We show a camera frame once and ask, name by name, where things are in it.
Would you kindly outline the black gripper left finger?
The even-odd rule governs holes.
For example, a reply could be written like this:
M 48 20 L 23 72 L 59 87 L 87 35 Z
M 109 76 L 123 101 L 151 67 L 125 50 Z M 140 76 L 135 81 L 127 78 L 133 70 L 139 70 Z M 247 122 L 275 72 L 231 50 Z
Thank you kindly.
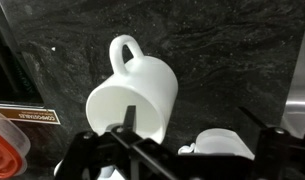
M 136 121 L 136 106 L 129 105 L 126 109 L 123 128 L 125 130 L 133 131 L 135 129 L 135 121 Z

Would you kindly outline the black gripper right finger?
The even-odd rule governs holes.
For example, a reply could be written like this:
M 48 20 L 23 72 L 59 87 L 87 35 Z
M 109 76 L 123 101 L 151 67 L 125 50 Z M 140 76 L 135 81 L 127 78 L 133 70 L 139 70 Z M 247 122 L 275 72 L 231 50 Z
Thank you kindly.
M 250 112 L 245 107 L 238 107 L 238 109 L 245 114 L 251 121 L 253 121 L 260 129 L 267 129 L 267 125 L 263 123 L 258 117 L 256 117 L 252 112 Z

